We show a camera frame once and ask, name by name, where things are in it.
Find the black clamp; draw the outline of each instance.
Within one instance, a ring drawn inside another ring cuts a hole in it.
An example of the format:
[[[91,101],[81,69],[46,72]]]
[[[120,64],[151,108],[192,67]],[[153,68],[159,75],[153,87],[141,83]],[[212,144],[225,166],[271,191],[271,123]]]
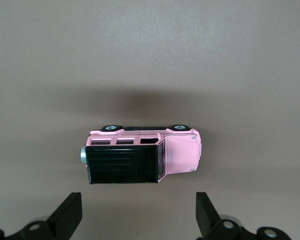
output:
[[[46,221],[33,221],[23,229],[0,240],[69,240],[82,219],[81,193],[71,193]]]
[[[197,240],[291,240],[274,227],[260,227],[253,234],[231,219],[221,219],[205,192],[197,192],[195,202],[195,217],[202,234]]]

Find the windshield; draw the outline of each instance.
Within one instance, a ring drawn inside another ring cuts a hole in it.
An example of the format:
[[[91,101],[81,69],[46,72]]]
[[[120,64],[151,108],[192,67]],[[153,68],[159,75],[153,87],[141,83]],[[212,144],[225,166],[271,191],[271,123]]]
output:
[[[165,174],[165,141],[158,146],[158,179]]]

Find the gray surface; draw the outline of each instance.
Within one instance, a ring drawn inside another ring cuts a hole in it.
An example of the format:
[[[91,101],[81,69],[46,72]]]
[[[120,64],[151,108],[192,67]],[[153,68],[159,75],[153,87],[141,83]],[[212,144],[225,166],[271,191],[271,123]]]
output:
[[[197,128],[196,172],[89,185],[107,124]],[[0,228],[82,192],[72,239],[195,239],[195,194],[300,239],[300,0],[0,0]]]

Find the black tire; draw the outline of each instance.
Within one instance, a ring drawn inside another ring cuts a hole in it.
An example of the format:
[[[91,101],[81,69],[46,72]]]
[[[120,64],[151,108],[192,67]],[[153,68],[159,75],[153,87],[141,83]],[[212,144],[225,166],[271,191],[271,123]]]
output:
[[[187,125],[183,125],[183,124],[177,124],[177,125],[172,125],[170,127],[170,129],[173,131],[189,131],[190,127],[188,127]]]
[[[103,128],[101,128],[101,131],[103,131],[103,132],[114,132],[114,131],[118,131],[119,129],[122,129],[122,126],[107,125],[107,126],[104,126]]]

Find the toy pickup truck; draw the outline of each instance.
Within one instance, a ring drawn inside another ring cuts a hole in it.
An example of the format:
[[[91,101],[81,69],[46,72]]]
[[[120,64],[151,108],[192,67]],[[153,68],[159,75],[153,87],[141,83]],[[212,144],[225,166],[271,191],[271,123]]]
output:
[[[195,171],[200,156],[199,132],[181,124],[108,125],[91,131],[81,149],[90,184],[158,183],[168,174]]]

